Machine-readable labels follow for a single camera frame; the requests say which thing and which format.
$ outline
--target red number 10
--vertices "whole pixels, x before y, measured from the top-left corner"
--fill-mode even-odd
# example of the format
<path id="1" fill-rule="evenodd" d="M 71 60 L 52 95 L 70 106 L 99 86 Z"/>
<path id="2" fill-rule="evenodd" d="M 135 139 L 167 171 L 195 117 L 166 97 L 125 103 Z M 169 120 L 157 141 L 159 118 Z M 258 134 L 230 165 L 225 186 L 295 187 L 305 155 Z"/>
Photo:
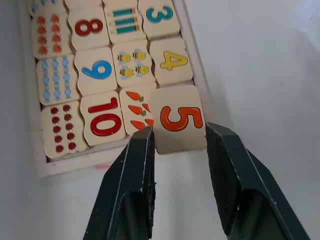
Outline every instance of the red number 10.
<path id="1" fill-rule="evenodd" d="M 160 113 L 162 126 L 171 131 L 171 132 L 179 132 L 184 130 L 189 123 L 188 115 L 193 116 L 194 126 L 197 129 L 203 127 L 204 123 L 202 121 L 201 111 L 197 107 L 180 107 L 178 109 L 178 113 L 180 114 L 180 121 L 173 122 L 169 120 L 169 114 L 171 112 L 171 108 L 169 106 L 165 106 L 162 108 Z"/>
<path id="2" fill-rule="evenodd" d="M 111 103 L 89 107 L 88 112 L 90 114 L 93 114 L 93 113 L 102 112 L 106 110 L 116 109 L 117 107 L 118 107 L 117 99 L 113 97 L 111 98 Z M 109 129 L 99 129 L 97 127 L 98 123 L 101 123 L 103 121 L 108 121 L 108 120 L 114 121 L 113 127 Z M 106 113 L 106 114 L 102 114 L 95 117 L 90 124 L 90 129 L 92 133 L 98 137 L 107 137 L 118 132 L 119 129 L 121 128 L 121 125 L 122 125 L 122 122 L 118 115 L 113 113 Z"/>
<path id="3" fill-rule="evenodd" d="M 86 30 L 81 30 L 81 26 L 85 25 Z M 88 20 L 80 20 L 76 23 L 74 30 L 75 33 L 78 34 L 81 37 L 87 36 L 89 33 L 97 34 L 101 32 L 102 28 L 104 27 L 103 23 L 99 19 L 93 19 L 91 21 Z"/>

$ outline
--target orange number 5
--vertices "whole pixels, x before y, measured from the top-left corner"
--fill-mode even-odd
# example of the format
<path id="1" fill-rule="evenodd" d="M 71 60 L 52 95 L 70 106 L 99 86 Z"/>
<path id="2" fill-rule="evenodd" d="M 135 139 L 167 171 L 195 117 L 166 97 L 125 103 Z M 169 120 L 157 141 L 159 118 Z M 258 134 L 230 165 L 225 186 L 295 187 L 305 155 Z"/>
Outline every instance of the orange number 5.
<path id="1" fill-rule="evenodd" d="M 165 106 L 161 110 L 160 118 L 162 126 L 171 132 L 179 132 L 185 129 L 189 123 L 188 115 L 193 116 L 194 126 L 197 129 L 202 128 L 204 125 L 202 121 L 201 111 L 197 107 L 180 107 L 178 109 L 178 113 L 180 114 L 181 119 L 177 122 L 169 120 L 170 112 L 171 108 L 169 106 Z"/>

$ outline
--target yellow number 4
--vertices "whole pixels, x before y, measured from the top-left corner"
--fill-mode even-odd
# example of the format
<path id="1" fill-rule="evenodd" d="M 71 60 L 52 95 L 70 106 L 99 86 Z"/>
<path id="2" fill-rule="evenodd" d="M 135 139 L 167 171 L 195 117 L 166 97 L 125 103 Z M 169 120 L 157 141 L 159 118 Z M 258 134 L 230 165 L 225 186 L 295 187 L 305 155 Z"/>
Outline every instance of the yellow number 4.
<path id="1" fill-rule="evenodd" d="M 165 62 L 160 64 L 162 69 L 168 69 L 172 71 L 174 67 L 185 66 L 188 63 L 188 58 L 172 52 L 165 51 L 164 53 Z"/>

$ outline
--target teal number 3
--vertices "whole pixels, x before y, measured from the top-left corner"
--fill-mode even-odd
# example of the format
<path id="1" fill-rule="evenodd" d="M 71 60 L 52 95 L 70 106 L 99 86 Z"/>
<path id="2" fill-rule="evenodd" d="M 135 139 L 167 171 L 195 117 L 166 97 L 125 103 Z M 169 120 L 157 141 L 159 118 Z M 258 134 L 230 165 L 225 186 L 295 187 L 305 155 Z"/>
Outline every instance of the teal number 3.
<path id="1" fill-rule="evenodd" d="M 99 72 L 98 71 L 99 68 L 104 68 L 104 72 Z M 91 78 L 103 80 L 108 78 L 111 75 L 112 67 L 109 62 L 100 60 L 100 61 L 96 61 L 93 64 L 92 70 L 86 67 L 83 67 L 82 72 Z"/>
<path id="2" fill-rule="evenodd" d="M 163 10 L 166 11 L 166 15 L 164 15 L 162 12 L 158 12 L 156 17 L 152 16 L 152 13 L 155 11 L 155 9 L 153 7 L 150 7 L 147 11 L 146 11 L 146 18 L 149 20 L 149 22 L 153 23 L 153 24 L 158 24 L 162 21 L 162 19 L 164 20 L 170 20 L 172 19 L 172 17 L 174 16 L 174 11 L 172 11 L 172 9 L 169 6 L 164 6 Z"/>

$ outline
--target white table surface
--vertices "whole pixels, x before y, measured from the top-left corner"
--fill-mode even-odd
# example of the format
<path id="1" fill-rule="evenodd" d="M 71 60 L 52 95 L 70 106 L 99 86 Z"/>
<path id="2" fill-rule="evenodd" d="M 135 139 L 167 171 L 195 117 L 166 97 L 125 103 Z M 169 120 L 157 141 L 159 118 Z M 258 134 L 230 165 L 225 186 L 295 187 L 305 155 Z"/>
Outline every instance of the white table surface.
<path id="1" fill-rule="evenodd" d="M 216 123 L 271 170 L 318 239 L 320 53 L 288 21 L 297 1 L 186 1 Z M 17 12 L 0 1 L 0 239 L 79 240 L 104 171 L 34 177 Z M 205 151 L 156 156 L 155 179 L 153 240 L 226 239 Z"/>

